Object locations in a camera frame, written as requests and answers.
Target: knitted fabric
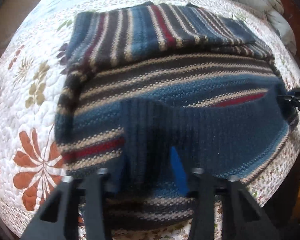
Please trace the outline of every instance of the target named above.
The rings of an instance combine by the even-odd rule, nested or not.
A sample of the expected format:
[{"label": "knitted fabric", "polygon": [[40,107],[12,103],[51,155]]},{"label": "knitted fabric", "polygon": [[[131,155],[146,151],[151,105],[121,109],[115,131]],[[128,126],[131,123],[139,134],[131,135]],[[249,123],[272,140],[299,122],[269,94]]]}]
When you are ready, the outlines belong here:
[{"label": "knitted fabric", "polygon": [[111,228],[189,219],[171,165],[253,180],[297,124],[270,49],[242,22],[192,5],[77,15],[55,136],[68,175],[84,178],[124,155],[128,180],[107,199]]}]

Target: metal screw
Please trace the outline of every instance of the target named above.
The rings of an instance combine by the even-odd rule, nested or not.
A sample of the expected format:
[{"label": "metal screw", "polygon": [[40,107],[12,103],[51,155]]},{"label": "metal screw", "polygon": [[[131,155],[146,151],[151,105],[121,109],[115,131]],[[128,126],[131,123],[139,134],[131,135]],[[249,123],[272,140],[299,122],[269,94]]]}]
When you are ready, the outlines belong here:
[{"label": "metal screw", "polygon": [[100,168],[100,169],[98,169],[97,174],[98,175],[108,174],[108,169],[107,168]]},{"label": "metal screw", "polygon": [[203,174],[204,170],[202,168],[193,168],[192,173],[193,174]]},{"label": "metal screw", "polygon": [[229,178],[228,178],[228,180],[229,180],[230,182],[235,182],[235,181],[239,181],[240,178],[239,178],[238,175],[230,175]]},{"label": "metal screw", "polygon": [[70,183],[73,181],[73,178],[71,176],[63,176],[61,180],[66,183]]}]

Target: mattress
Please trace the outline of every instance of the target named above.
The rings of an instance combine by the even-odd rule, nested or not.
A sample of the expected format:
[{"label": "mattress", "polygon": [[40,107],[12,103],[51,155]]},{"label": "mattress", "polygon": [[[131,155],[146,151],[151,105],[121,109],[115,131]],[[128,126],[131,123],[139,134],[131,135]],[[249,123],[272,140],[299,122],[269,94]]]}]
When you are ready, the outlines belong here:
[{"label": "mattress", "polygon": [[[54,117],[65,81],[65,50],[75,16],[151,1],[192,3],[223,17],[240,19],[273,51],[286,88],[300,87],[300,70],[259,12],[230,0],[42,0],[15,33],[0,59],[0,217],[21,236],[39,206],[65,175],[54,141]],[[263,206],[293,166],[300,151],[299,124],[286,144],[247,185]],[[80,239],[85,227],[79,219]],[[187,239],[191,221],[155,231],[115,231],[115,239]],[[222,237],[222,203],[215,203],[215,239]]]}]

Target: ribbed knit fabric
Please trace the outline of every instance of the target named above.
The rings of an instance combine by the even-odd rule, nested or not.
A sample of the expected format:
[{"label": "ribbed knit fabric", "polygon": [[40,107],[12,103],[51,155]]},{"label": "ribbed knit fabric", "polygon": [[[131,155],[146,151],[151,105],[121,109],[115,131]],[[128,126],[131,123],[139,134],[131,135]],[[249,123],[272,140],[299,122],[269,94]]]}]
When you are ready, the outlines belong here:
[{"label": "ribbed knit fabric", "polygon": [[191,217],[171,166],[253,180],[298,119],[271,50],[242,22],[195,6],[147,3],[78,14],[55,136],[67,173],[84,178],[126,156],[129,180],[107,200],[111,228]]}]

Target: floral quilt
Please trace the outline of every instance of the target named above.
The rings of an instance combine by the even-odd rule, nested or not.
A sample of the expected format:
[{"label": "floral quilt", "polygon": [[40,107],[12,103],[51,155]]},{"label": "floral quilt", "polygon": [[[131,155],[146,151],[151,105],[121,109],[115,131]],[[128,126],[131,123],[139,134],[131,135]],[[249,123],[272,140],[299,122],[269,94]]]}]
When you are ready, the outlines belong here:
[{"label": "floral quilt", "polygon": [[[76,14],[107,11],[151,1],[194,5],[243,20],[273,51],[287,89],[300,87],[300,70],[260,13],[229,0],[85,0],[21,25],[0,59],[0,216],[21,236],[36,210],[65,175],[54,141],[54,115],[65,81],[65,50]],[[284,149],[248,184],[263,206],[274,194],[300,151],[299,124]],[[80,239],[85,239],[78,217]],[[155,231],[113,232],[115,239],[187,239],[191,221]],[[222,203],[215,203],[215,239],[222,237]]]}]

